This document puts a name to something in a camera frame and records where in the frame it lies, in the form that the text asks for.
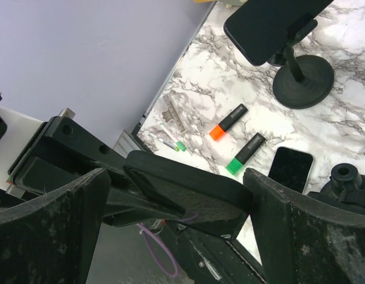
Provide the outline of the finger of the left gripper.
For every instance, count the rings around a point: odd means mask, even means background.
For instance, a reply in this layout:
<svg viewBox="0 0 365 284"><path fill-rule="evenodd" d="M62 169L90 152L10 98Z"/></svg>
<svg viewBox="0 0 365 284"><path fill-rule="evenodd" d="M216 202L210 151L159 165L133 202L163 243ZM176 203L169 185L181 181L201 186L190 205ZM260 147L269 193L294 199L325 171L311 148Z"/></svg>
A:
<svg viewBox="0 0 365 284"><path fill-rule="evenodd" d="M106 157L106 203L102 222L113 227L125 227L148 220L176 220L185 213L176 204L151 192L146 180L134 181L122 169L125 156L102 144Z"/></svg>

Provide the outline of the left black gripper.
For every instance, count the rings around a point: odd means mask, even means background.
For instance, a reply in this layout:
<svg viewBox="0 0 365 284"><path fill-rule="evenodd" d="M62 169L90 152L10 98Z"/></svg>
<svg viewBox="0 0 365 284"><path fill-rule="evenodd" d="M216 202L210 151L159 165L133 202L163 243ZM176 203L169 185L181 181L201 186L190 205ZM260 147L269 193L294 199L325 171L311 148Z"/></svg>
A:
<svg viewBox="0 0 365 284"><path fill-rule="evenodd" d="M41 124L8 170L7 182L34 194L57 189L93 169L93 135L68 117Z"/></svg>

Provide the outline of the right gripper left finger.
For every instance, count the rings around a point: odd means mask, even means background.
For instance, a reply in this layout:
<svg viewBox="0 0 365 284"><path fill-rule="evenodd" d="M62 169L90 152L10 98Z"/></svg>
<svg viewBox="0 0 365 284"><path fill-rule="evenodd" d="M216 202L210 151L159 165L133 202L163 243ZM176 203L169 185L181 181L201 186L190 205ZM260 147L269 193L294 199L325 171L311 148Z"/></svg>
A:
<svg viewBox="0 0 365 284"><path fill-rule="evenodd" d="M105 169L0 211L0 283L85 283L111 179Z"/></svg>

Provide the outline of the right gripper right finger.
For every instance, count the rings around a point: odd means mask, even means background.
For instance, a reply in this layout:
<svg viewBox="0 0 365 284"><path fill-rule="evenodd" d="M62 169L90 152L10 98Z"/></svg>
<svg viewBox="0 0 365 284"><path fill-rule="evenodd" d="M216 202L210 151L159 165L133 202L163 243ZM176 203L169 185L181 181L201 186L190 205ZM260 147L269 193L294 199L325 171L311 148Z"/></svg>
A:
<svg viewBox="0 0 365 284"><path fill-rule="evenodd" d="M365 283L365 215L246 169L250 217L267 283Z"/></svg>

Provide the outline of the black phone stand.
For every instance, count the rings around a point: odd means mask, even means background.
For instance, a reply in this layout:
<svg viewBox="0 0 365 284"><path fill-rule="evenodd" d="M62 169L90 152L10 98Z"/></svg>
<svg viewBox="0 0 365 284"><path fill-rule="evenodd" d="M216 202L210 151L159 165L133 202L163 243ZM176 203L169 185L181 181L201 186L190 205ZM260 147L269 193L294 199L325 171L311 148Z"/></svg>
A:
<svg viewBox="0 0 365 284"><path fill-rule="evenodd" d="M365 175L349 163L340 163L331 170L330 181L310 198L343 211L365 216Z"/></svg>
<svg viewBox="0 0 365 284"><path fill-rule="evenodd" d="M273 80L273 93L287 108L310 108L323 101L334 85L334 70L328 61L314 55L294 55L294 45L317 25L317 20L311 16L302 17L292 25L294 35L267 61L279 68Z"/></svg>

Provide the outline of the grey silver phone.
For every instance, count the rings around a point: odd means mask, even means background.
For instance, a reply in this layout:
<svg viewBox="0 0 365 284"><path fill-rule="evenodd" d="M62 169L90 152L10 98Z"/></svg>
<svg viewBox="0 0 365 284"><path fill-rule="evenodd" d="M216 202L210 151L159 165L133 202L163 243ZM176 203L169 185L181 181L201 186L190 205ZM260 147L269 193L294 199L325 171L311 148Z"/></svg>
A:
<svg viewBox="0 0 365 284"><path fill-rule="evenodd" d="M303 193L314 157L288 147L279 147L269 170L268 177L299 193Z"/></svg>

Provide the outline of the black phone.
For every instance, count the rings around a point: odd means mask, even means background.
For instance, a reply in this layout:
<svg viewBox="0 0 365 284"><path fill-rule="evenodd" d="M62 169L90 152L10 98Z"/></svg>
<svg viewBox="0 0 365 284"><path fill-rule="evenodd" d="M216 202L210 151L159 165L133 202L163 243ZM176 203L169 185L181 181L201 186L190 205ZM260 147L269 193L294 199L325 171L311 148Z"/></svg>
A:
<svg viewBox="0 0 365 284"><path fill-rule="evenodd" d="M132 151L122 168L149 201L209 235L236 239L250 213L253 194L229 177L144 151Z"/></svg>

